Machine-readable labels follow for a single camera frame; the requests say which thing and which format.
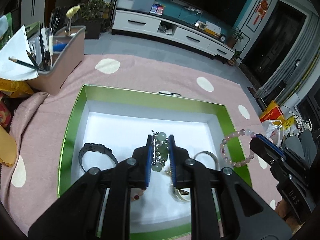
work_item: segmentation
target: alarm clock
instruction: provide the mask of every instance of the alarm clock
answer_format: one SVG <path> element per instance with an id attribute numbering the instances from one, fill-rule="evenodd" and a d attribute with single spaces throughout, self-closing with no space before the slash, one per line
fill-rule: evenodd
<path id="1" fill-rule="evenodd" d="M 198 27 L 199 29 L 201 30 L 205 30 L 207 25 L 203 22 L 200 22 L 200 21 L 197 21 L 196 24 L 195 24 L 196 27 Z"/>
<path id="2" fill-rule="evenodd" d="M 226 40 L 226 36 L 224 34 L 221 34 L 220 37 L 219 37 L 219 40 L 222 41 L 222 42 L 225 41 Z"/>

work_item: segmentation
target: pink beaded bracelet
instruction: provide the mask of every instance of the pink beaded bracelet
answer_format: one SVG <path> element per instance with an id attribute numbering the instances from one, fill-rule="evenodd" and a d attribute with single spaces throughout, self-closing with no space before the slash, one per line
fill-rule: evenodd
<path id="1" fill-rule="evenodd" d="M 220 152 L 222 154 L 222 157 L 224 159 L 224 161 L 231 165 L 232 167 L 237 167 L 237 168 L 240 168 L 241 166 L 244 166 L 246 165 L 247 163 L 249 163 L 253 158 L 254 158 L 254 152 L 250 150 L 250 154 L 249 154 L 249 157 L 246 158 L 245 160 L 243 161 L 240 161 L 240 162 L 233 162 L 231 159 L 229 159 L 225 153 L 225 149 L 224 149 L 224 146 L 228 143 L 228 141 L 231 139 L 231 138 L 234 138 L 234 137 L 239 137 L 240 135 L 248 135 L 250 136 L 251 138 L 255 138 L 256 134 L 254 132 L 252 132 L 250 129 L 248 129 L 247 131 L 245 129 L 242 129 L 240 131 L 235 131 L 229 135 L 227 135 L 223 140 L 222 140 L 222 143 L 220 144 Z"/>

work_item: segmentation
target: drawer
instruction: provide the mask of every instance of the drawer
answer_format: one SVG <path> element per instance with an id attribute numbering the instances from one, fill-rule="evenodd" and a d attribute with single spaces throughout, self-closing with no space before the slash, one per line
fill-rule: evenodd
<path id="1" fill-rule="evenodd" d="M 200 36 L 182 28 L 177 28 L 174 32 L 173 37 L 178 40 L 181 40 L 184 44 L 188 44 L 192 47 L 200 47 L 202 49 L 207 49 L 211 42 L 203 36 Z"/>
<path id="2" fill-rule="evenodd" d="M 231 59 L 235 53 L 234 51 L 231 51 L 230 49 L 227 49 L 224 46 L 221 46 L 220 44 L 215 43 L 214 41 L 211 41 L 207 50 L 214 55 L 219 55 L 226 59 Z"/>
<path id="3" fill-rule="evenodd" d="M 116 12 L 113 29 L 127 31 L 158 31 L 161 20 L 125 12 Z"/>

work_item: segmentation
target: teal wall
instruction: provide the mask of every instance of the teal wall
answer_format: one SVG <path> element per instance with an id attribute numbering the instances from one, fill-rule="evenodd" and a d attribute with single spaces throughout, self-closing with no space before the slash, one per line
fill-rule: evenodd
<path id="1" fill-rule="evenodd" d="M 246 1 L 246 3 L 244 5 L 244 7 L 243 7 L 238 19 L 237 19 L 237 21 L 235 23 L 236 26 L 240 23 L 240 21 L 241 21 L 242 17 L 244 16 L 247 8 L 249 7 L 251 1 L 252 0 L 247 0 Z M 218 18 L 214 17 L 213 15 L 210 15 L 210 14 L 207 14 L 207 13 L 203 13 L 201 15 L 199 15 L 199 14 L 198 15 L 193 15 L 196 12 L 191 12 L 191 11 L 188 11 L 186 9 L 182 9 L 181 10 L 181 7 L 182 7 L 181 5 L 173 3 L 170 0 L 157 0 L 157 2 L 165 5 L 165 8 L 164 8 L 164 14 L 165 15 L 168 15 L 168 16 L 171 16 L 171 17 L 174 17 L 174 18 L 178 18 L 179 17 L 180 20 L 184 20 L 184 21 L 186 21 L 188 23 L 191 23 L 191 24 L 195 23 L 198 19 L 200 21 L 202 21 L 202 22 L 209 21 L 209 22 L 212 22 L 212 23 L 218 25 L 219 27 L 221 27 L 222 28 L 221 33 L 224 33 L 224 34 L 227 34 L 228 30 L 230 29 L 229 25 L 226 25 L 224 23 L 219 22 L 220 20 Z"/>

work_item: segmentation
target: black watch strap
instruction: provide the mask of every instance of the black watch strap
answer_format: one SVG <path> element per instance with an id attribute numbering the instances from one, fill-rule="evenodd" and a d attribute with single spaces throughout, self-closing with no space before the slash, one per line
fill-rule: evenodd
<path id="1" fill-rule="evenodd" d="M 115 163 L 115 165 L 118 165 L 118 161 L 117 161 L 116 157 L 112 154 L 111 149 L 105 147 L 102 144 L 85 143 L 79 152 L 79 163 L 80 163 L 80 166 L 84 172 L 86 172 L 86 171 L 84 170 L 83 165 L 82 165 L 82 158 L 83 158 L 83 155 L 88 151 L 100 152 L 102 154 L 108 155 L 111 158 L 111 160 Z"/>

